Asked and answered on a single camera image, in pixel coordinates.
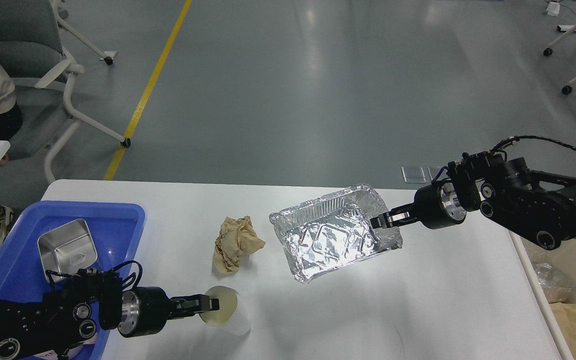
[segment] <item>white paper cup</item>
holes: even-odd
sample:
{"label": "white paper cup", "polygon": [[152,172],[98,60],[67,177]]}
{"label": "white paper cup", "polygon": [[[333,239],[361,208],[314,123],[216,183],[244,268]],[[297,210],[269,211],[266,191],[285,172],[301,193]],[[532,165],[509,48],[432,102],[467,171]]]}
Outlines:
{"label": "white paper cup", "polygon": [[240,294],[225,286],[215,286],[204,292],[210,298],[219,299],[219,310],[199,314],[209,326],[217,326],[234,335],[245,335],[250,331],[250,315]]}

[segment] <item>aluminum foil tray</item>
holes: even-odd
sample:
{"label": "aluminum foil tray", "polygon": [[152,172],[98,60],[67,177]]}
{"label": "aluminum foil tray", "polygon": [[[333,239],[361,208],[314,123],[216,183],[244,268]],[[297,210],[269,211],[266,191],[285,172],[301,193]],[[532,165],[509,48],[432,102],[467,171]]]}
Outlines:
{"label": "aluminum foil tray", "polygon": [[311,280],[384,251],[402,248],[397,227],[373,230],[387,212],[381,196],[359,184],[270,214],[295,280]]}

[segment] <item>clear plastic bag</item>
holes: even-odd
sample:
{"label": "clear plastic bag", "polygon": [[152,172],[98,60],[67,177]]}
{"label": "clear plastic bag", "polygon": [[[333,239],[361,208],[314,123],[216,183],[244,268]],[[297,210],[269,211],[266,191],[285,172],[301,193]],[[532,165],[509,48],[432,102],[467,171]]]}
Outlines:
{"label": "clear plastic bag", "polygon": [[537,273],[537,279],[549,304],[563,303],[576,288],[572,280],[548,262],[533,263],[532,268]]}

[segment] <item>yellow floor line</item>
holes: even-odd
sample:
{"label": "yellow floor line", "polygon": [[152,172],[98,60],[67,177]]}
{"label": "yellow floor line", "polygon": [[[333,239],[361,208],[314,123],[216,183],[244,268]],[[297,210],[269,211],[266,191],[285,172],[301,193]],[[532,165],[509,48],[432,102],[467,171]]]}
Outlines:
{"label": "yellow floor line", "polygon": [[[164,49],[161,51],[161,55],[159,56],[159,60],[157,60],[155,69],[152,71],[152,75],[150,75],[146,89],[144,89],[143,93],[141,94],[141,99],[139,100],[139,104],[137,104],[137,109],[134,110],[132,118],[130,119],[130,123],[128,124],[128,128],[126,128],[126,131],[123,133],[123,136],[126,138],[132,137],[133,133],[135,132],[135,128],[139,123],[139,119],[142,117],[142,112],[144,112],[144,108],[148,103],[148,99],[151,97],[151,93],[153,93],[153,88],[155,87],[155,84],[157,84],[157,79],[160,77],[162,68],[164,67],[164,64],[166,64],[166,59],[168,58],[170,48],[172,48],[172,44],[175,42],[179,28],[181,28],[181,25],[186,18],[186,14],[188,13],[188,9],[190,8],[190,3],[192,2],[193,0],[185,0],[185,4],[183,4],[183,9],[181,9],[181,13],[179,13],[179,17],[176,19],[176,23],[174,23],[172,31],[170,31],[170,36],[166,41]],[[110,160],[110,165],[108,165],[108,170],[106,170],[105,175],[103,176],[103,180],[112,180],[115,177],[115,173],[117,172],[117,168],[119,168],[119,163],[122,162],[122,158],[124,157],[125,152],[126,148],[122,146],[117,147],[112,160]]]}

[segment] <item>wire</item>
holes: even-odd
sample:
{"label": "wire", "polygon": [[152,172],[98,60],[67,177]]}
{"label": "wire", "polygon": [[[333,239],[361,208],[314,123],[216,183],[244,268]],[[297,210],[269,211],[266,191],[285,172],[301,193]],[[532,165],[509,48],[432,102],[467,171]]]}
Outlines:
{"label": "wire", "polygon": [[559,4],[559,5],[562,6],[562,7],[568,8],[570,11],[572,11],[572,14],[575,14],[575,15],[576,15],[576,11],[575,11],[572,7],[570,7],[570,6],[566,5],[566,4],[562,4],[563,0],[559,0],[559,1],[544,0],[544,2],[545,2],[546,4],[549,4],[549,3],[557,3],[557,4]]}
{"label": "wire", "polygon": [[[115,266],[114,268],[112,268],[108,271],[116,272],[128,264],[137,264],[137,268],[139,268],[139,272],[137,273],[137,275],[135,275],[135,273],[130,274],[131,276],[135,275],[135,278],[132,282],[130,282],[129,284],[126,284],[124,286],[129,287],[130,284],[132,284],[132,288],[135,289],[135,287],[137,287],[137,285],[139,285],[139,282],[142,280],[142,273],[144,272],[144,268],[142,268],[142,264],[139,264],[139,262],[137,262],[135,260],[124,261],[121,264]],[[124,281],[129,280],[131,278],[131,276],[126,277],[126,280],[124,280]]]}
{"label": "wire", "polygon": [[439,169],[439,172],[434,176],[434,178],[432,178],[432,180],[430,180],[431,183],[436,182],[439,177],[442,175],[442,173],[445,171],[448,171],[448,166],[442,166],[441,169]]}
{"label": "wire", "polygon": [[521,139],[535,139],[535,140],[539,140],[539,141],[547,141],[547,142],[551,142],[553,144],[557,144],[558,146],[562,146],[563,148],[567,148],[570,149],[574,152],[576,152],[576,147],[567,143],[564,143],[562,141],[559,140],[555,140],[555,139],[551,139],[550,137],[544,137],[544,136],[536,136],[536,135],[521,135],[521,136],[512,136],[512,137],[508,137],[508,139],[499,141],[498,144],[496,144],[491,150],[490,153],[500,153],[503,149],[514,145],[515,142],[520,141]]}
{"label": "wire", "polygon": [[128,277],[124,278],[123,282],[121,283],[121,289],[122,290],[128,289],[128,287],[130,287],[130,285],[132,285],[135,282],[136,278],[137,276],[135,275],[134,272],[128,275]]}
{"label": "wire", "polygon": [[46,270],[46,275],[48,275],[48,282],[50,282],[50,291],[51,292],[55,291],[55,279],[53,278],[53,275],[61,276],[62,278],[72,278],[73,277],[73,275],[71,275],[69,273],[57,272],[57,271],[54,271],[51,269]]}

